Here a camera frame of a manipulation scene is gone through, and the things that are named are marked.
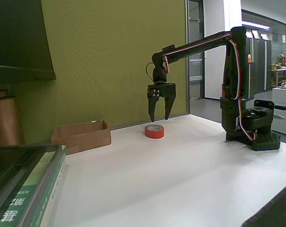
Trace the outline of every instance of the black cable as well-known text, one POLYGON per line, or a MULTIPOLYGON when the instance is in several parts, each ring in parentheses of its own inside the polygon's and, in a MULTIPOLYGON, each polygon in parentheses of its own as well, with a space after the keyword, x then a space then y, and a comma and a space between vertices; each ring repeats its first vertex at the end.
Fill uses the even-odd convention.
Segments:
POLYGON ((146 74, 147 74, 147 76, 153 81, 153 79, 149 76, 148 71, 147 71, 148 65, 150 65, 150 64, 153 64, 153 62, 149 62, 149 63, 146 65, 146 74))
POLYGON ((274 108, 277 110, 286 110, 286 106, 284 105, 274 105, 274 108))

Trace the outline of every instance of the green wall panel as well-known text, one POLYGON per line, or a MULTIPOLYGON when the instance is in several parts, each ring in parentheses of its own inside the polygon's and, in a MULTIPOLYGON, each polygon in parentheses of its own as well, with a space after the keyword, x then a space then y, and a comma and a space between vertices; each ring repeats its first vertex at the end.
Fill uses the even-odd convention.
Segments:
MULTIPOLYGON (((105 119, 110 126, 149 120, 145 65, 153 53, 185 43, 181 0, 42 0, 56 81, 16 84, 27 143, 56 124, 105 119)), ((186 113, 185 60, 170 65, 177 85, 172 114, 186 113)), ((164 115, 163 100, 156 116, 164 115)))

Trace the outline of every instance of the red tape roll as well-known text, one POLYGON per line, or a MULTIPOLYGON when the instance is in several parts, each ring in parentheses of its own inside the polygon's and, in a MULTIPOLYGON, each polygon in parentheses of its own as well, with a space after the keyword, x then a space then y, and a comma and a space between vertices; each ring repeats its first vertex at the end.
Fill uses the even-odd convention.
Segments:
POLYGON ((145 127, 145 135, 153 139, 162 138, 165 135, 164 127, 157 124, 147 125, 145 127))

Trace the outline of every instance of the white pillar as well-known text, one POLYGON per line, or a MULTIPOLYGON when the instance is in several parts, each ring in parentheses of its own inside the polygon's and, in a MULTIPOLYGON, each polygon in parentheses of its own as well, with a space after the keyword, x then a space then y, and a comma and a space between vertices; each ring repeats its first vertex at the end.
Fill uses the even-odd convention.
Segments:
MULTIPOLYGON (((220 31, 230 31, 242 25, 240 0, 204 0, 205 36, 220 31)), ((221 46, 205 53, 205 97, 221 97, 221 84, 225 66, 225 47, 221 46)))

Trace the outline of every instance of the glass door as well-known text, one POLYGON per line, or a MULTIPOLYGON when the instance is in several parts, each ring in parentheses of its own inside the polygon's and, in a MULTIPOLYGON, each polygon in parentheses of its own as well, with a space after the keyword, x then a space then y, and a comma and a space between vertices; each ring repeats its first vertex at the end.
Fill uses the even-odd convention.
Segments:
MULTIPOLYGON (((204 37, 204 17, 202 0, 187 1, 187 40, 193 42, 204 37)), ((189 103, 192 100, 204 98, 204 52, 192 55, 188 58, 188 84, 189 103)))

